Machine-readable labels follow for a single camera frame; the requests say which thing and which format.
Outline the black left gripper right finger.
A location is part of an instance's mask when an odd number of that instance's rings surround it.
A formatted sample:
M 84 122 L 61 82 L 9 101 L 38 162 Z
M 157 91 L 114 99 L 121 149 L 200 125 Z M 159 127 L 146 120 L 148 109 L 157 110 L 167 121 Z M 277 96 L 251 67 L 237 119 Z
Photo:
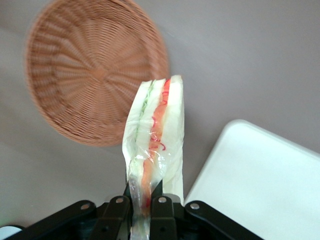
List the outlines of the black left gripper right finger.
M 151 240 L 260 240 L 261 237 L 203 201 L 182 206 L 163 193 L 161 184 L 151 195 Z

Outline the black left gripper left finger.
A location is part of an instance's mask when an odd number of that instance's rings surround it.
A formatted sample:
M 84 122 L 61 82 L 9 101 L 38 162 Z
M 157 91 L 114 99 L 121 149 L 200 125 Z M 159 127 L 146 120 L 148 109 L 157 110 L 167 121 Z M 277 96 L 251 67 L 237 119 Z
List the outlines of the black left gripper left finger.
M 28 227 L 4 227 L 6 240 L 128 240 L 132 224 L 129 186 L 97 207 L 78 201 Z

